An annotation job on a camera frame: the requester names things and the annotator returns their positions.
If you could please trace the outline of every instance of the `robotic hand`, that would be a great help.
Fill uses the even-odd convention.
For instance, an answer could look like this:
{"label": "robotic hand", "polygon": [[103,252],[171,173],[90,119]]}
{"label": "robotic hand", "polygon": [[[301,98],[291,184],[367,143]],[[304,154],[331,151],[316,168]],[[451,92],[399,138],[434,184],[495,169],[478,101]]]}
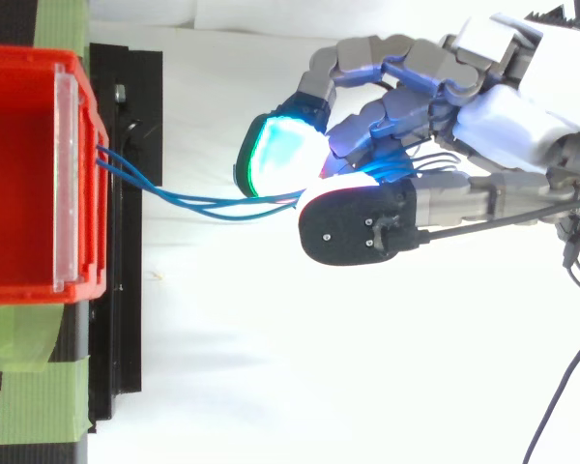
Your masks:
{"label": "robotic hand", "polygon": [[[395,88],[382,82],[384,74],[398,79]],[[243,192],[257,194],[251,179],[241,179],[260,168],[249,160],[268,122],[300,120],[324,133],[335,88],[367,83],[390,90],[327,132],[324,169],[303,150],[313,155],[301,161],[305,170],[325,178],[298,205],[311,258],[377,263],[431,240],[537,220],[557,224],[564,240],[576,234],[580,30],[495,14],[469,19],[440,44],[394,35],[318,50],[297,93],[252,124],[237,162]],[[426,139],[490,175],[419,171],[406,150]],[[383,170],[392,163],[402,168]],[[463,220],[482,222],[420,229]]]}

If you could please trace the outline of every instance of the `white backdrop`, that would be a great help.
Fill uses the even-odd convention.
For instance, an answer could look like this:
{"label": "white backdrop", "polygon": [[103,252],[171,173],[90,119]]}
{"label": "white backdrop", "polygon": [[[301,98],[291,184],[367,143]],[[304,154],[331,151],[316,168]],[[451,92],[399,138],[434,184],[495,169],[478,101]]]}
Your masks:
{"label": "white backdrop", "polygon": [[93,19],[293,37],[342,39],[393,33],[438,41],[468,15],[525,16],[573,0],[90,0]]}
{"label": "white backdrop", "polygon": [[[237,197],[250,121],[324,40],[94,23],[164,53],[164,186]],[[341,91],[333,123],[381,90]],[[580,346],[549,226],[349,269],[303,254],[293,213],[227,224],[144,198],[143,389],[90,463],[520,462]],[[534,464],[580,464],[580,367]]]}

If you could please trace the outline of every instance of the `cable bundle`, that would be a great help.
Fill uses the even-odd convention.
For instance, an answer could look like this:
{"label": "cable bundle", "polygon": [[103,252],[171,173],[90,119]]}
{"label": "cable bundle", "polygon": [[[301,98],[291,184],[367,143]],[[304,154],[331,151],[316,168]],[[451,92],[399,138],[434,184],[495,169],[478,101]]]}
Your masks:
{"label": "cable bundle", "polygon": [[[134,187],[155,194],[159,198],[167,201],[172,205],[191,210],[195,213],[206,216],[208,218],[222,220],[254,220],[265,218],[267,216],[274,215],[289,208],[293,208],[296,205],[299,196],[301,196],[300,191],[277,196],[242,198],[242,199],[211,198],[206,196],[183,195],[181,193],[175,193],[173,191],[168,191],[163,188],[155,187],[146,178],[146,176],[144,176],[144,174],[142,174],[135,166],[133,166],[125,158],[121,157],[116,152],[113,152],[112,150],[109,150],[105,147],[98,146],[97,148],[100,151],[108,154],[113,160],[117,161],[124,168],[130,171],[129,174],[128,172],[125,172],[123,169],[113,166],[101,159],[97,159],[97,164],[100,167],[106,169],[114,176],[126,182],[129,182]],[[282,204],[282,206],[273,208],[269,211],[265,211],[264,213],[258,213],[255,215],[247,215],[247,216],[220,215],[218,213],[213,213],[210,211],[218,208],[228,208],[240,205],[263,205],[263,204]]]}
{"label": "cable bundle", "polygon": [[[391,175],[410,175],[410,174],[433,174],[437,172],[446,171],[456,171],[457,164],[459,164],[461,159],[454,155],[453,153],[441,152],[432,155],[424,155],[417,158],[405,158],[406,150],[412,147],[421,145],[427,140],[419,140],[418,142],[412,143],[406,147],[395,150],[386,157],[382,159],[377,159],[375,161],[369,162],[368,164],[359,168],[361,172],[367,173],[372,176],[377,181],[385,180]],[[426,161],[418,166],[415,166],[416,162]],[[427,166],[443,164],[438,167],[433,167],[426,169]]]}

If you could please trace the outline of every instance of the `blue wire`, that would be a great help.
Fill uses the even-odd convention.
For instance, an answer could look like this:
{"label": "blue wire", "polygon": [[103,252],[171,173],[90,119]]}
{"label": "blue wire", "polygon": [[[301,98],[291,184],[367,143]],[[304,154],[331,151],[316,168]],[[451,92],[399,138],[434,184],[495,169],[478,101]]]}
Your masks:
{"label": "blue wire", "polygon": [[411,159],[390,159],[391,155],[387,156],[385,159],[377,159],[376,161],[372,161],[369,162],[368,164],[366,164],[365,166],[362,166],[361,169],[359,169],[362,172],[371,172],[374,171],[376,169],[380,169],[382,167],[394,167],[394,166],[398,166],[399,164],[408,164],[408,163],[413,163],[416,161],[423,161],[423,160],[430,160],[432,158],[441,158],[441,157],[450,157],[451,159],[438,159],[435,161],[432,161],[432,163],[436,163],[436,162],[452,162],[454,164],[459,164],[461,161],[460,158],[458,158],[456,155],[452,154],[452,153],[447,153],[447,152],[443,152],[443,153],[434,153],[431,155],[423,155],[422,157],[418,157],[418,158],[411,158]]}
{"label": "blue wire", "polygon": [[[106,151],[107,149],[105,149],[104,147],[102,147],[102,151],[103,152],[111,152],[110,151]],[[98,159],[97,160],[97,164],[105,169],[107,169],[109,172],[111,172],[112,174],[114,174],[115,176],[120,177],[121,179],[126,180],[127,182],[133,184],[134,186],[136,186],[139,189],[144,189],[146,191],[149,191],[151,193],[154,193],[155,195],[159,196],[160,198],[162,198],[163,200],[167,201],[168,203],[178,206],[180,208],[185,208],[191,211],[194,211],[198,214],[201,214],[203,216],[209,217],[209,218],[216,218],[216,219],[223,219],[223,220],[253,220],[253,219],[259,219],[259,218],[265,218],[267,216],[271,216],[274,215],[276,213],[279,213],[283,210],[287,210],[289,208],[292,208],[295,206],[295,202],[293,203],[289,203],[287,205],[281,206],[279,208],[274,208],[270,211],[266,211],[264,213],[259,213],[259,214],[255,214],[255,215],[247,215],[247,216],[226,216],[226,215],[218,215],[216,213],[211,213],[209,211],[206,211],[205,208],[207,206],[210,205],[192,205],[189,203],[186,203],[180,199],[177,198],[173,198],[171,196],[166,195],[165,193],[163,193],[162,191],[160,191],[159,188],[156,188],[141,172],[139,172],[134,166],[132,166],[128,161],[126,161],[125,165],[127,167],[130,167],[130,169],[133,171],[133,174],[135,174],[135,177],[131,176],[130,174],[127,174],[123,171],[121,171],[120,169],[111,166],[110,164],[107,164],[106,162]]]}
{"label": "blue wire", "polygon": [[[101,150],[102,152],[107,153],[108,155],[110,155],[111,157],[113,157],[114,159],[116,159],[117,161],[122,163],[124,166],[126,166],[133,173],[133,175],[141,181],[141,183],[143,183],[144,185],[148,186],[151,189],[148,191],[151,191],[151,192],[160,191],[167,196],[171,196],[171,197],[174,197],[177,199],[196,201],[196,202],[220,203],[220,204],[223,204],[225,206],[236,206],[236,205],[251,205],[251,204],[261,204],[261,203],[276,203],[278,201],[283,201],[283,200],[297,199],[303,193],[302,191],[295,191],[293,193],[286,193],[283,195],[262,196],[262,197],[255,197],[255,198],[242,198],[242,199],[237,199],[237,200],[225,199],[225,198],[211,198],[211,197],[206,197],[206,196],[183,195],[180,193],[174,193],[172,191],[168,191],[168,190],[164,190],[162,188],[155,187],[135,166],[133,166],[125,158],[121,157],[116,152],[113,152],[112,150],[109,150],[101,145],[98,145],[97,148],[99,150]],[[101,165],[102,162],[103,162],[102,160],[100,160],[100,159],[98,160],[99,165]]]}

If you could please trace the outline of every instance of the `red container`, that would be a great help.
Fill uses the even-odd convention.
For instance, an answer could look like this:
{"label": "red container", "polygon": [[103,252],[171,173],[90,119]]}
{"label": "red container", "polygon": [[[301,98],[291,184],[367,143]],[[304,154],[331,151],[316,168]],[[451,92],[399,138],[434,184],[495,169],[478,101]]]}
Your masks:
{"label": "red container", "polygon": [[74,53],[0,46],[0,305],[104,292],[107,141]]}

